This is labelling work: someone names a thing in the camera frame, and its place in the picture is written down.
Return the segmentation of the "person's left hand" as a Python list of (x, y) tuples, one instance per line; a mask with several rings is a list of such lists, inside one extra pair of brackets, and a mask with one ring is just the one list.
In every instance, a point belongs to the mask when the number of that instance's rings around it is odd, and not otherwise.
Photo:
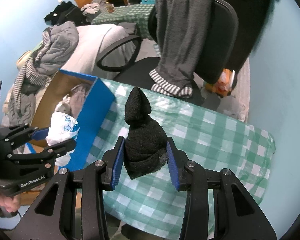
[(4, 207), (7, 212), (16, 212), (21, 206), (21, 195), (7, 197), (0, 193), (0, 206)]

